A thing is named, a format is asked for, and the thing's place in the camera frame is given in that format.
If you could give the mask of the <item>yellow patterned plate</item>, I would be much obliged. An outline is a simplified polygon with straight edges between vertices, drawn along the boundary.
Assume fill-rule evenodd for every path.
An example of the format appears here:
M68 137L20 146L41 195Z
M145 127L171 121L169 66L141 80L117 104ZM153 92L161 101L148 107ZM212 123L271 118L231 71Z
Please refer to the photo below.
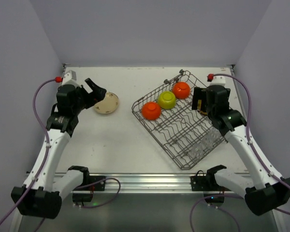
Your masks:
M206 106L207 106L206 98L197 100L197 111L203 116L207 116Z

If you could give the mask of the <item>yellow-green bowl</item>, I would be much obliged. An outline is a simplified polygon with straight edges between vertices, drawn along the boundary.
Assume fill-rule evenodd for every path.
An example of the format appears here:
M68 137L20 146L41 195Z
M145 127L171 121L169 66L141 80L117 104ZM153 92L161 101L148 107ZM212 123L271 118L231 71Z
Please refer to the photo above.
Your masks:
M164 91L158 97L158 104L163 109L172 109L176 105L176 97L172 92Z

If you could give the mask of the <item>grey wire dish rack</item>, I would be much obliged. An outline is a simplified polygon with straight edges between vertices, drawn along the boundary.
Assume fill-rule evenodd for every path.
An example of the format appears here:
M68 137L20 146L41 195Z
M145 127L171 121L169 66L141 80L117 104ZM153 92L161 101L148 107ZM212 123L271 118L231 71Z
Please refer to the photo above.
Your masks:
M131 107L131 112L139 124L150 134L178 171L206 170L220 164L235 171L240 171L244 167L233 147L222 136L216 140L212 148L204 149L202 160L192 160L189 154L193 145L203 147L203 138L208 132L217 131L208 117L191 109L194 88L209 86L207 75L210 73L232 72L229 68L181 69L175 77L164 78L162 84L148 90ZM162 92L171 91L178 82L186 82L189 85L190 95L186 99L178 99L174 108L162 109L158 119L145 119L141 114L143 105L150 101L157 102Z

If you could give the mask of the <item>orange bowl front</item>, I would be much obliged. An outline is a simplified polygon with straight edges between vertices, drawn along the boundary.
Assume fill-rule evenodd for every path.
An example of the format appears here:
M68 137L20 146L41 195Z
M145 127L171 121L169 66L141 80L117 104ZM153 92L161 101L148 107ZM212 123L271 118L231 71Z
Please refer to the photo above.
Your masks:
M148 102L143 105L142 116L147 120L156 120L160 117L161 107L156 102Z

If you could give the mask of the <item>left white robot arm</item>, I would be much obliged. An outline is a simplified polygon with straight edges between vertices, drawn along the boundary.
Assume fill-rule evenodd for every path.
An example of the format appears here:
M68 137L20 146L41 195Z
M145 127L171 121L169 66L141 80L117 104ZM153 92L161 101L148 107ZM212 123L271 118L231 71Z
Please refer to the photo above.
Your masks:
M54 180L61 155L78 124L78 115L102 101L106 89L87 78L91 88L62 83L46 124L42 125L45 139L36 162L21 187L14 187L11 197L24 216L55 219L63 200L71 191L90 183L89 170L84 166L71 166L58 181Z

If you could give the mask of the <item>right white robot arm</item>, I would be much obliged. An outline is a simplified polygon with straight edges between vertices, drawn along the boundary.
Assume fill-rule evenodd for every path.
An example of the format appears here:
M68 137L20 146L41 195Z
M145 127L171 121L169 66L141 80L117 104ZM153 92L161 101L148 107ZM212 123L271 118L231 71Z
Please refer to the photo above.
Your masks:
M202 181L207 188L225 187L242 197L250 211L260 216L286 204L290 198L290 177L284 178L269 162L252 135L242 114L229 105L230 89L221 85L195 87L192 109L205 109L212 126L235 149L251 180L224 165L207 170Z

